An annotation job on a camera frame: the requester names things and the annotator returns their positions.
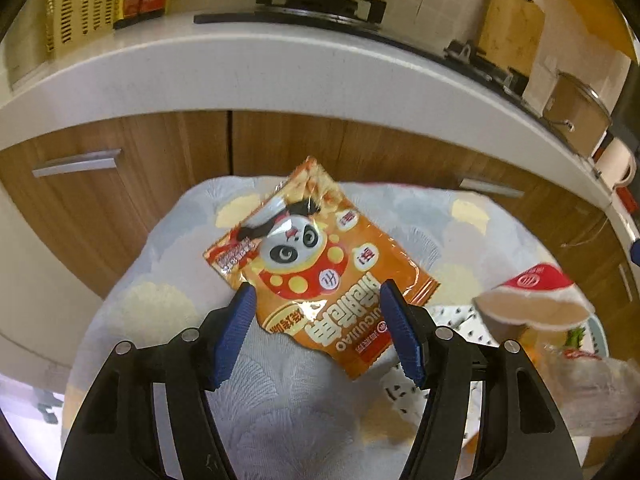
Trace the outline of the yellow wall cabinet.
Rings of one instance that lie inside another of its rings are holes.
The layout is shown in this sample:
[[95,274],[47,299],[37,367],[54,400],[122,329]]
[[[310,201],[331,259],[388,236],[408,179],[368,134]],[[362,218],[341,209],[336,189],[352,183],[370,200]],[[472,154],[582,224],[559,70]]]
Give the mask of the yellow wall cabinet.
[[636,35],[614,0],[568,0],[590,35],[639,63]]

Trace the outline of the green leafy vegetable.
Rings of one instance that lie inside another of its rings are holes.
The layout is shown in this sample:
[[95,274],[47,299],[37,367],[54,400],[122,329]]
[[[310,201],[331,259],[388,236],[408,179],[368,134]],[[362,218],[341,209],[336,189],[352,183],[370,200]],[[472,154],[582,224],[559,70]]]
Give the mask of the green leafy vegetable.
[[568,350],[580,350],[582,348],[582,342],[584,341],[585,336],[585,326],[572,328],[566,333],[566,339],[564,341],[563,348]]

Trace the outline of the clear plastic bag red label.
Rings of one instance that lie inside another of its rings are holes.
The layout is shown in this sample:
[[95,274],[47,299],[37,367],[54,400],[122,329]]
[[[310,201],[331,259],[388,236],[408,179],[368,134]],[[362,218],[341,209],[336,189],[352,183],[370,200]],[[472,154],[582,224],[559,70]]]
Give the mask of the clear plastic bag red label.
[[544,346],[539,373],[576,437],[612,437],[639,415],[639,365],[572,348]]

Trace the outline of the yellow slotted basket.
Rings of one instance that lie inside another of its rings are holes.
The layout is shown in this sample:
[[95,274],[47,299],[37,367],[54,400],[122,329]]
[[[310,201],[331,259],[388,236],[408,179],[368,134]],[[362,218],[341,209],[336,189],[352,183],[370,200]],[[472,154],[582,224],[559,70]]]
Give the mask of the yellow slotted basket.
[[46,38],[51,58],[73,51],[113,29],[115,0],[47,0]]

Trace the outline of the patterned round table cloth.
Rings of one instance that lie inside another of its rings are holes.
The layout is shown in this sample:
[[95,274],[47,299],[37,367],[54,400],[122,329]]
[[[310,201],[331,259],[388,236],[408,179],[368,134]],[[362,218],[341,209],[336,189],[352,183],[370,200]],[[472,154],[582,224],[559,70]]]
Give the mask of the patterned round table cloth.
[[91,322],[62,479],[578,479],[594,309],[489,198],[226,177]]

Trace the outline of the red white paper cup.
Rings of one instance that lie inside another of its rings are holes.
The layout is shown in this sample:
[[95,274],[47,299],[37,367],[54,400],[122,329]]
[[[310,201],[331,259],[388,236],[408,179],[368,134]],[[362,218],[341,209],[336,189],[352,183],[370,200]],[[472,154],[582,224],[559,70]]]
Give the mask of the red white paper cup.
[[594,307],[579,287],[551,263],[536,266],[473,299],[485,318],[502,325],[562,332],[586,322]]

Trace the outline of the black gas stove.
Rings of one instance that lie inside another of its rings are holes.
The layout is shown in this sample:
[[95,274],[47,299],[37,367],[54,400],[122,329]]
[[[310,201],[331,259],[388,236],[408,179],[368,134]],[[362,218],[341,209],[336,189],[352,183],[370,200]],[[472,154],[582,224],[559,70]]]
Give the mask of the black gas stove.
[[382,29],[386,11],[384,0],[256,0],[253,9],[243,12],[198,13],[195,24],[264,23],[304,26],[387,44],[421,58],[445,65],[457,73],[494,88],[512,99],[521,99],[529,76],[513,67],[501,68],[473,41],[451,40],[442,50]]

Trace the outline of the wooden cutting board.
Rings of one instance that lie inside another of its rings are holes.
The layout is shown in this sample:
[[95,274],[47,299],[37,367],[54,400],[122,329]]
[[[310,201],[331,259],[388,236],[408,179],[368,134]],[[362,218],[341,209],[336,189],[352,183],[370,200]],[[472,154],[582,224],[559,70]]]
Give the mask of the wooden cutting board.
[[476,45],[489,62],[529,77],[543,30],[544,11],[534,0],[485,0]]

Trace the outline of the orange panda snack packet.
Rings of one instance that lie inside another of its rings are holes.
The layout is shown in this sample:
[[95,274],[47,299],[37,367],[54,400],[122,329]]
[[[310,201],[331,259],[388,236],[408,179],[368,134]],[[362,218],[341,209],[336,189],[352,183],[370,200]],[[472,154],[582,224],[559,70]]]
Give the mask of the orange panda snack packet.
[[393,280],[417,306],[439,286],[313,158],[204,258],[232,288],[254,287],[263,330],[327,354],[352,379],[392,343],[378,301],[381,285]]

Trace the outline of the brown slow cooker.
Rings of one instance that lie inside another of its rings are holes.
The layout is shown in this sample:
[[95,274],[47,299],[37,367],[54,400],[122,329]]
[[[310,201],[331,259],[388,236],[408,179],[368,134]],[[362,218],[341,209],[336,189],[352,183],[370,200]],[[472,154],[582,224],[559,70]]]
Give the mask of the brown slow cooker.
[[585,158],[592,156],[612,125],[611,114],[597,92],[567,72],[556,76],[542,117]]

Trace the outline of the wooden base cabinets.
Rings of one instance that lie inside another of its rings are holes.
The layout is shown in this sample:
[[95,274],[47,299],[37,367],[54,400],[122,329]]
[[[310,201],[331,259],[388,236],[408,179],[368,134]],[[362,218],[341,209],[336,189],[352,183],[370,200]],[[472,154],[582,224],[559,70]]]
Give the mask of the wooden base cabinets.
[[604,322],[639,311],[626,254],[602,212],[508,162],[429,136],[335,118],[177,112],[90,122],[5,148],[1,181],[29,225],[105,296],[178,198],[213,177],[285,176],[314,157],[337,180],[511,185],[504,209],[536,235]]

